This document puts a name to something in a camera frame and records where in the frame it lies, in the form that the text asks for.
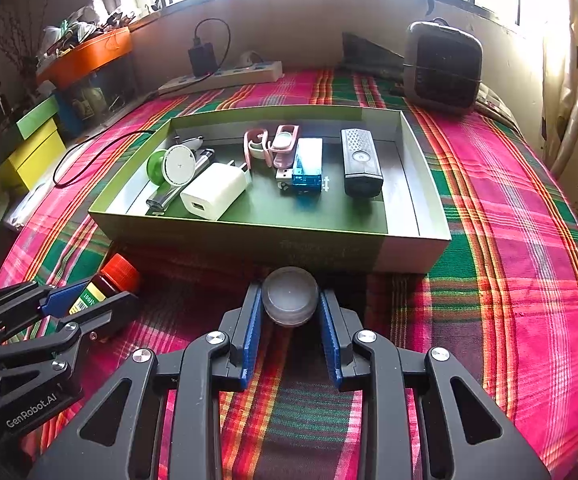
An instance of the yellow and green label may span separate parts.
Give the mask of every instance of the yellow and green label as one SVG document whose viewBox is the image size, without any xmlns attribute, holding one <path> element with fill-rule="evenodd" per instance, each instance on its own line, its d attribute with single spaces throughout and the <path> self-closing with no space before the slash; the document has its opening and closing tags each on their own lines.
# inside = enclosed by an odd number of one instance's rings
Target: yellow and green label
<svg viewBox="0 0 578 480">
<path fill-rule="evenodd" d="M 106 296 L 100 292 L 100 289 L 93 283 L 89 283 L 76 300 L 76 303 L 69 309 L 69 314 L 80 312 L 80 310 L 94 306 L 96 303 L 100 303 L 100 301 L 105 299 Z"/>
</svg>

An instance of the white power strip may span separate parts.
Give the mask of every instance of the white power strip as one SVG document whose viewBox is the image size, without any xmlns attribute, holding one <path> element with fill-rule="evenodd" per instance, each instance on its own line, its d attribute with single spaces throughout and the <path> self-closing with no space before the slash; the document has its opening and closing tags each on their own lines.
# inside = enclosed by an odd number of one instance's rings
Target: white power strip
<svg viewBox="0 0 578 480">
<path fill-rule="evenodd" d="M 278 81 L 283 75 L 283 64 L 280 61 L 256 63 L 245 68 L 220 70 L 200 83 L 189 84 L 201 79 L 193 75 L 176 77 L 158 88 L 159 95 L 184 95 L 229 86 L 252 85 Z"/>
</svg>

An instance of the tablecloth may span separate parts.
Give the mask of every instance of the tablecloth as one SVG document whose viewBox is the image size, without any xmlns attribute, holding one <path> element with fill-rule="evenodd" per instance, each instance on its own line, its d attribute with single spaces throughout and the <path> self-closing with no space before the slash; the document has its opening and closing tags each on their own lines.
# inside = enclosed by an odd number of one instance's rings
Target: tablecloth
<svg viewBox="0 0 578 480">
<path fill-rule="evenodd" d="M 578 220 L 522 137 L 476 112 L 462 118 L 415 107 L 390 83 L 333 70 L 287 73 L 275 83 L 218 89 L 143 105 L 77 160 L 102 145 L 180 114 L 280 104 L 344 104 L 402 110 L 425 153 L 452 241 L 428 276 L 322 276 L 343 306 L 398 346 L 455 354 L 562 479 L 578 461 Z M 119 142 L 66 189 L 43 201 L 0 272 L 0 287 L 35 278 L 55 285 L 92 274 L 110 241 L 87 209 L 146 139 Z M 92 350 L 90 395 L 133 349 L 183 348 L 240 306 L 247 283 L 268 269 L 198 254 L 125 248 L 150 275 L 142 317 Z M 42 334 L 47 321 L 26 336 Z M 361 394 L 329 384 L 310 324 L 267 324 L 251 386 L 221 402 L 225 478 L 355 478 Z M 41 452 L 82 402 L 46 423 L 29 452 Z M 169 414 L 173 400 L 169 402 Z M 409 404 L 415 474 L 418 438 Z M 163 444 L 166 453 L 167 443 Z M 166 478 L 166 456 L 160 478 Z"/>
</svg>

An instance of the orange tray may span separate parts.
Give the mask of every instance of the orange tray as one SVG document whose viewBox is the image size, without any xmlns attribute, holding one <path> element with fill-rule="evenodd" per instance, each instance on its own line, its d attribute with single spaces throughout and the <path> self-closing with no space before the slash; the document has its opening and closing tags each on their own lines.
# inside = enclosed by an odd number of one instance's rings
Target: orange tray
<svg viewBox="0 0 578 480">
<path fill-rule="evenodd" d="M 69 88 L 85 75 L 131 52 L 129 27 L 118 28 L 86 41 L 51 63 L 37 81 L 51 81 L 58 90 Z"/>
</svg>

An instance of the black cable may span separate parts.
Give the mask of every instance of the black cable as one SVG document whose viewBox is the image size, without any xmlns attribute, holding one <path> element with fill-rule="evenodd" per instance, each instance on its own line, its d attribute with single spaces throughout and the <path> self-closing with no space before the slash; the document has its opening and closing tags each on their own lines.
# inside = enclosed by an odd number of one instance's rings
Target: black cable
<svg viewBox="0 0 578 480">
<path fill-rule="evenodd" d="M 229 54 L 229 48 L 231 47 L 231 29 L 229 28 L 229 23 L 225 22 L 224 20 L 221 20 L 220 18 L 205 18 L 203 20 L 200 20 L 197 23 L 197 25 L 195 25 L 194 38 L 198 37 L 198 27 L 200 27 L 200 25 L 202 25 L 204 22 L 221 22 L 221 23 L 224 23 L 225 27 L 227 27 L 227 34 L 228 34 L 227 48 L 224 49 L 224 56 L 221 59 L 221 62 L 218 63 L 218 68 L 216 68 L 213 72 L 208 73 L 206 76 L 203 76 L 200 79 L 197 79 L 195 81 L 191 81 L 191 83 L 189 83 L 188 85 L 182 86 L 180 88 L 176 88 L 176 91 L 182 90 L 184 88 L 189 88 L 191 85 L 195 85 L 197 83 L 200 83 L 201 81 L 204 81 L 204 80 L 210 78 L 212 75 L 214 75 L 216 72 L 218 72 L 218 70 L 220 70 L 223 67 L 224 60 L 227 59 L 227 55 Z M 88 162 L 88 164 L 80 172 L 78 172 L 77 175 L 75 175 L 74 177 L 67 180 L 67 182 L 58 182 L 56 180 L 56 175 L 57 175 L 58 170 L 60 169 L 61 165 L 64 163 L 64 160 L 69 155 L 69 153 L 71 153 L 73 150 L 79 148 L 80 146 L 82 146 L 86 142 L 90 142 L 92 140 L 98 139 L 99 136 L 101 136 L 102 134 L 104 134 L 107 131 L 108 131 L 108 129 L 103 130 L 102 132 L 100 132 L 94 136 L 89 137 L 87 140 L 83 140 L 82 142 L 79 142 L 76 145 L 71 146 L 69 148 L 69 150 L 67 150 L 67 152 L 62 156 L 61 160 L 58 162 L 58 165 L 56 166 L 55 170 L 53 171 L 53 183 L 55 184 L 55 187 L 57 187 L 58 189 L 62 189 L 64 187 L 68 187 L 71 184 L 73 184 L 75 181 L 77 181 L 77 179 L 79 179 L 85 173 L 86 170 L 88 170 L 91 167 L 91 165 L 96 161 L 96 159 L 100 155 L 102 155 L 107 149 L 109 149 L 109 147 L 111 147 L 113 144 L 115 144 L 118 140 L 126 139 L 127 137 L 130 137 L 130 136 L 135 135 L 135 134 L 151 134 L 152 135 L 155 133 L 154 130 L 136 130 L 134 132 L 130 132 L 128 134 L 124 134 L 124 135 L 121 135 L 120 137 L 117 137 L 117 139 L 112 140 L 107 145 L 102 147 L 102 149 L 98 153 L 96 153 L 96 156 L 94 158 L 92 158 Z"/>
</svg>

